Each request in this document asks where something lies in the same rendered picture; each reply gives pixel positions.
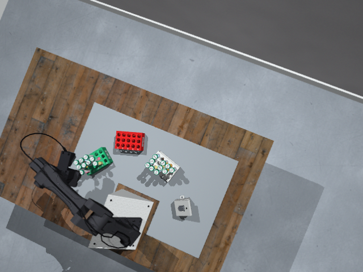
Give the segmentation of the white tube rack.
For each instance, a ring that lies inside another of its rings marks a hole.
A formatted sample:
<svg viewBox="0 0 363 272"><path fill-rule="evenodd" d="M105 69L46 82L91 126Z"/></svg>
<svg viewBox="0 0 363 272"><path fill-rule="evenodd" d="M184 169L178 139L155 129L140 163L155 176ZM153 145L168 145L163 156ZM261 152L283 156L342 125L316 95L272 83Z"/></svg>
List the white tube rack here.
<svg viewBox="0 0 363 272"><path fill-rule="evenodd" d="M159 173L159 175L164 178L167 182L169 182L173 176L175 175L175 173L180 169L180 166L178 166L174 161L172 161L168 156L166 156L163 152L158 151L156 154L160 154L160 157L157 158L157 161L155 161L155 163L153 164L153 166L157 165L157 167L159 165L161 165L161 161L168 161L168 164L172 164L172 168L176 167L176 170L171 173L170 171L168 171L166 174L163 174L162 171Z"/></svg>

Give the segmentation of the red test tube rack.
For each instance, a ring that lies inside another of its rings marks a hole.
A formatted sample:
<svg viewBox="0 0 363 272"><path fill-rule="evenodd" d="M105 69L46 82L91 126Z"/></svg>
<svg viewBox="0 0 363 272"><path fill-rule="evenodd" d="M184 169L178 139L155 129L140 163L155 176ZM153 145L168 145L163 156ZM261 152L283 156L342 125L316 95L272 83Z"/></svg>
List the red test tube rack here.
<svg viewBox="0 0 363 272"><path fill-rule="evenodd" d="M115 148L143 151L145 133L116 131Z"/></svg>

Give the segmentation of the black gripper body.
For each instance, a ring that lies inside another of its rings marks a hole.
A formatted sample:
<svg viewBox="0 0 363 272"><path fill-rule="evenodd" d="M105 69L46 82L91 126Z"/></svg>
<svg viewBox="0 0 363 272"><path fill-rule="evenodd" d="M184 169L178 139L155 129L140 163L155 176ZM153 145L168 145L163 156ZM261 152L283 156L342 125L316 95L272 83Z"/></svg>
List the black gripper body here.
<svg viewBox="0 0 363 272"><path fill-rule="evenodd" d="M64 171L62 171L64 174L65 174L65 172ZM75 174L74 174L74 178L73 179L66 179L66 174L65 174L65 180L66 180L66 182L70 185L70 186L72 186L72 187L77 187L77 181L78 181L78 177L80 176L80 172L78 172L77 170L75 170Z"/></svg>

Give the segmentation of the green test tube rack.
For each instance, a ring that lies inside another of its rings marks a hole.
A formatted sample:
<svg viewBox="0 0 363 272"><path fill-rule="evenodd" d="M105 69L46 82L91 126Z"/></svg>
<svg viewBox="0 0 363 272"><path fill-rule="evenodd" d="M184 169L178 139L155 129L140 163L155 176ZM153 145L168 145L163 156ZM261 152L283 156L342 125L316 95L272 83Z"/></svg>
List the green test tube rack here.
<svg viewBox="0 0 363 272"><path fill-rule="evenodd" d="M87 173L87 175L93 175L94 173L96 173L97 171L101 170L102 168L106 167L107 165L113 163L112 158L110 157L107 149L105 147L101 147L99 149L97 149L96 151L92 152L89 155L93 155L94 157L100 157L100 160L97 162L103 162L103 165L97 165L97 166L93 166L93 164L91 166L88 166L87 168L84 168L85 170L89 169L90 172Z"/></svg>

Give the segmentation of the grey bench mat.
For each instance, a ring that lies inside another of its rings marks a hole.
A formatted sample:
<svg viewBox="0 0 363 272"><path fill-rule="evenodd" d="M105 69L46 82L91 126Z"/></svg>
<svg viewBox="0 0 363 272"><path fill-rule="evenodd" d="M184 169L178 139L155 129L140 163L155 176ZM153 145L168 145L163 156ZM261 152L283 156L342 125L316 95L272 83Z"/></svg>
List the grey bench mat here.
<svg viewBox="0 0 363 272"><path fill-rule="evenodd" d="M145 133L143 151L115 148L116 131ZM101 147L113 163L72 188L102 205L119 183L160 201L147 235L199 258L239 161L94 102L75 160ZM180 166L169 182L145 167L158 151ZM183 195L191 216L176 216L174 200Z"/></svg>

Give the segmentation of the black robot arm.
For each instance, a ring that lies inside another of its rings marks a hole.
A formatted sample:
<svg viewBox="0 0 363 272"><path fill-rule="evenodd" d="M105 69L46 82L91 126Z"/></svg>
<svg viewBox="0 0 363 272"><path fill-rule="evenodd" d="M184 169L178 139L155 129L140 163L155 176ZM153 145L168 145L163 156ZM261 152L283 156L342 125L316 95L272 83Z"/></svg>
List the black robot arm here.
<svg viewBox="0 0 363 272"><path fill-rule="evenodd" d="M32 161L29 165L31 169L36 172L34 177L34 184L43 189L51 190L56 194L70 209L74 215L71 218L71 222L77 227L85 230L86 232L97 236L98 233L92 229L92 227L83 219L83 215L88 213L89 210L93 211L92 214L87 218L87 221L101 234L109 233L119 237L120 243L123 246L132 246L137 240L140 233L140 227L142 218L137 217L113 217L113 213L108 210L105 206L94 201L93 199L85 199L81 197L65 180L73 179L75 170L69 169L75 160L76 155L70 151L61 151L58 166L55 167L49 164L42 157L34 158L34 162L46 173L48 177L42 172L42 170ZM65 174L62 172L64 171ZM38 182L38 183L37 183ZM134 221L133 221L134 220ZM129 236L129 238L127 236Z"/></svg>

